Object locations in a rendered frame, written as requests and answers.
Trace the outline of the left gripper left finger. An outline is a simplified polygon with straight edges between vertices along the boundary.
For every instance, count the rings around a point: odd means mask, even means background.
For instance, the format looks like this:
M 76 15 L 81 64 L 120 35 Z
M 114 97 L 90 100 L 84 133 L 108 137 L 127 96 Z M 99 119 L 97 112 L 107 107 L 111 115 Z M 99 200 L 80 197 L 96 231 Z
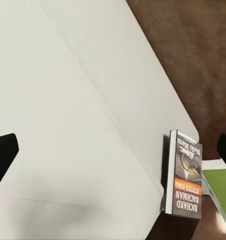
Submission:
M 15 133 L 0 136 L 0 182 L 19 152 Z

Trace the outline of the hardback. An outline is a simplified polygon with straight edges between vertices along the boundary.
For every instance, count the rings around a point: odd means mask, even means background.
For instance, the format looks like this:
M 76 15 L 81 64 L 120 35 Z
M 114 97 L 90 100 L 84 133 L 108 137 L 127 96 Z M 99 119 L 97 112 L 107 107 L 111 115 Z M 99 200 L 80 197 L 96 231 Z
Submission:
M 164 214 L 202 220 L 202 145 L 170 131 Z

